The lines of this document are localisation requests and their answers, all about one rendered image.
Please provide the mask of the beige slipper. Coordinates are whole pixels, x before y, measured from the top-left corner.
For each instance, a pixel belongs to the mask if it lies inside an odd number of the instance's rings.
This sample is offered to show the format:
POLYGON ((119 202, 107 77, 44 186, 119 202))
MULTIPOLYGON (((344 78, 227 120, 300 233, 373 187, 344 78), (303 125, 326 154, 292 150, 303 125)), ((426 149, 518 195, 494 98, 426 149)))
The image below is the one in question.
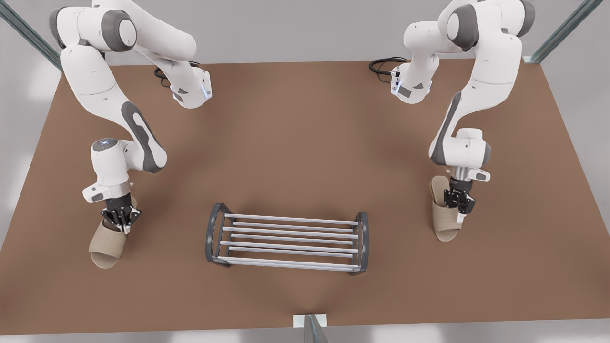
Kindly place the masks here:
POLYGON ((451 241, 462 229, 462 223, 458 222, 458 209, 449 208, 444 203, 444 190, 448 188, 449 180, 447 177, 438 175, 431 179, 433 230, 436 237, 442 242, 451 241))
POLYGON ((102 269, 113 267, 124 252, 128 235, 106 228, 101 221, 89 246, 89 253, 95 265, 102 269))

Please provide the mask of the grey metal shoe rack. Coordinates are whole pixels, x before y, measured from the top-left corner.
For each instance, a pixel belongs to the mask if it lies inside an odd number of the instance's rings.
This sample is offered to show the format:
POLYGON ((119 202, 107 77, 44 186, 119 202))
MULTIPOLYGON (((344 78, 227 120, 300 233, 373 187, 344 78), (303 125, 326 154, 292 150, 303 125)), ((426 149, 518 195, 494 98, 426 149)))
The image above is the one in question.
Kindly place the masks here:
POLYGON ((233 213, 214 205, 204 243, 205 259, 231 265, 338 271, 359 275, 368 268, 366 212, 353 220, 326 220, 233 213))

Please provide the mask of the silver frame post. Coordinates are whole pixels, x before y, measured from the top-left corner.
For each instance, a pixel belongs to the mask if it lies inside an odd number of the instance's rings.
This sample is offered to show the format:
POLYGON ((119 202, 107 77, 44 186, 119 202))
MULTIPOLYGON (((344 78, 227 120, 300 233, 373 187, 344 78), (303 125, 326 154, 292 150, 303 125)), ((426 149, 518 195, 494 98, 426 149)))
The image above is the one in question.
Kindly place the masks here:
POLYGON ((303 328, 304 343, 328 343, 323 328, 327 327, 326 314, 305 314, 293 316, 293 327, 303 328))
POLYGON ((62 71, 59 53, 34 30, 5 0, 0 0, 0 17, 36 50, 62 71))
POLYGON ((583 2, 558 26, 531 56, 524 56, 525 64, 541 64, 604 0, 583 2))

